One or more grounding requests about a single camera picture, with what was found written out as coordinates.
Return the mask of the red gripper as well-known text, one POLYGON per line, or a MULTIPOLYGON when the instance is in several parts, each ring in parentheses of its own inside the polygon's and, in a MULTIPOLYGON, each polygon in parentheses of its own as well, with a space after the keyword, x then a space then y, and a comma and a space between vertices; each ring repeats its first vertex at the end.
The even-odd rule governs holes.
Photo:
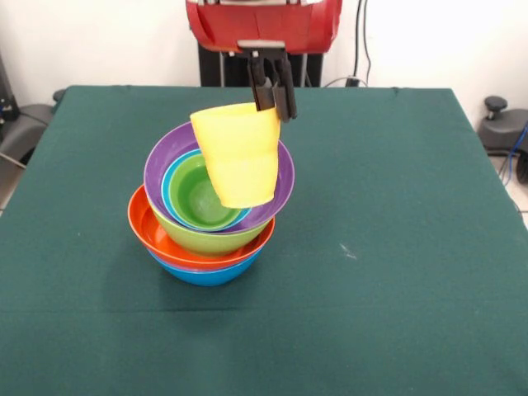
MULTIPOLYGON (((341 1, 187 1, 186 14, 199 44, 216 52, 279 48, 291 54, 327 52, 339 27, 341 1)), ((258 111, 276 104, 282 122, 297 117, 287 54, 273 63, 250 56, 247 71, 258 111)))

